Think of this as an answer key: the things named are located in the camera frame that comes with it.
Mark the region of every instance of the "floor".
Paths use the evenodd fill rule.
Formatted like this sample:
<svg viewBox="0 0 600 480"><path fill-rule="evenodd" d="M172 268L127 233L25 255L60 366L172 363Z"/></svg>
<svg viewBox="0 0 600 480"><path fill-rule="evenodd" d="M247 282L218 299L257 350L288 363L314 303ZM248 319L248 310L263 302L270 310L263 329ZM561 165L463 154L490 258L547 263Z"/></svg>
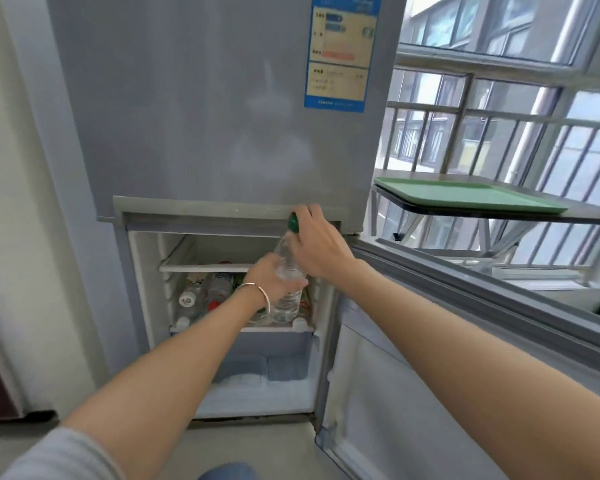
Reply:
<svg viewBox="0 0 600 480"><path fill-rule="evenodd" d="M0 426L0 474L46 430L41 425ZM230 461L247 462L262 480L348 479L315 446L309 423L188 429L159 478L196 479Z"/></svg>

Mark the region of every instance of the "bracelet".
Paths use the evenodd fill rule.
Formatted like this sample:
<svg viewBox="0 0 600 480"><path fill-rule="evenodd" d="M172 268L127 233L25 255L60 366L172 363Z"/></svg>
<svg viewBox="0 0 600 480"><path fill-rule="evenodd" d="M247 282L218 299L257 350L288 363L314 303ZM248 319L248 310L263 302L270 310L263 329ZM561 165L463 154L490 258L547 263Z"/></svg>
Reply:
<svg viewBox="0 0 600 480"><path fill-rule="evenodd" d="M236 288L235 290L238 291L243 286L255 286L257 289L259 289L261 291L261 293L264 295L264 299L267 300L267 314L264 315L264 317L262 319L264 320L265 318L267 318L269 316L269 314L271 313L271 302L269 300L269 295L267 294L267 292L264 291L261 287L259 287L256 283L243 283L240 286L238 286L238 288Z"/></svg>

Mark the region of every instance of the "hand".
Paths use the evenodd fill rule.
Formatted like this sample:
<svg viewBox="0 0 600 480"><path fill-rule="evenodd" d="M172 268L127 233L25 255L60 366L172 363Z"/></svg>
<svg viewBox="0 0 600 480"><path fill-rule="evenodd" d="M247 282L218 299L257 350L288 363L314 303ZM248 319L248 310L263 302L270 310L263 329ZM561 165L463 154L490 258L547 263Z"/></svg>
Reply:
<svg viewBox="0 0 600 480"><path fill-rule="evenodd" d="M308 274L333 281L331 274L336 268L355 260L349 246L337 229L325 220L318 204L313 204L311 211L305 205L299 205L294 212L300 233L287 233L294 258Z"/></svg>
<svg viewBox="0 0 600 480"><path fill-rule="evenodd" d="M276 268L280 264L281 258L273 253L260 258L256 264L249 270L244 277L244 283L256 283L268 295L271 304L277 303L287 293L295 293L307 286L308 281L305 278L296 280L282 280L276 274ZM262 298L262 306L267 302L262 296L260 290L254 288L256 293Z"/></svg>

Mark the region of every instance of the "table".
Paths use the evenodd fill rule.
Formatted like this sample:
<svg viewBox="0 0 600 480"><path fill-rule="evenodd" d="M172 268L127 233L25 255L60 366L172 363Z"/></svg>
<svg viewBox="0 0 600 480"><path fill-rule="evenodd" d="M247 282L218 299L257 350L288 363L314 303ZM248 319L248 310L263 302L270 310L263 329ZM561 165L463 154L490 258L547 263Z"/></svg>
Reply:
<svg viewBox="0 0 600 480"><path fill-rule="evenodd" d="M454 175L454 174L439 174L426 173L416 171L403 170L382 170L376 169L375 177L390 177L390 178L405 178L413 180L428 180L438 182L460 182L469 184L488 184L495 185L504 189L513 190L525 195L545 198L552 200L569 207L568 210L561 214L544 214L540 212L512 212L506 210L488 210L488 209L464 209L462 207L429 207L408 202L402 197L395 195L378 185L371 186L371 235L377 234L377 211L378 211L378 196L385 197L389 202L397 205L402 209L400 223L398 224L399 237L397 241L405 244L412 234L416 231L418 225L423 220L424 216L449 216L449 217L473 217L480 219L478 221L480 251L463 251L457 250L426 250L433 255L440 257L463 257L463 258L478 258L482 260L478 265L479 269L487 269L496 259L502 257L509 252L513 246L522 240L522 238L531 231L539 223L568 223L568 224L592 224L600 225L600 207L588 203L577 202L574 200L565 199L555 195L545 194L531 189L516 187L515 185L505 184L503 182L494 182L484 177L476 177L474 175ZM409 212L409 219L405 219L404 215ZM515 221L512 226L507 226L506 234L503 234L497 242L492 242L489 228L490 219L503 219Z"/></svg>

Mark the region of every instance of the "refrigerator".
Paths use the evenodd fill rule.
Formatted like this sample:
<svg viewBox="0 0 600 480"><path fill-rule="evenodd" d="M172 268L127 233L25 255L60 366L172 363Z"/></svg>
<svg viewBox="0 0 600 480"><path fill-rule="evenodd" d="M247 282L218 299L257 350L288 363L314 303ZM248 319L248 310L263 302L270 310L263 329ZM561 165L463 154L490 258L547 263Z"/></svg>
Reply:
<svg viewBox="0 0 600 480"><path fill-rule="evenodd" d="M600 395L600 318L360 235L406 0L1 3L112 372L169 338L185 273L247 270L320 203L354 256ZM310 319L245 327L195 419L306 415L357 478L504 478L309 281Z"/></svg>

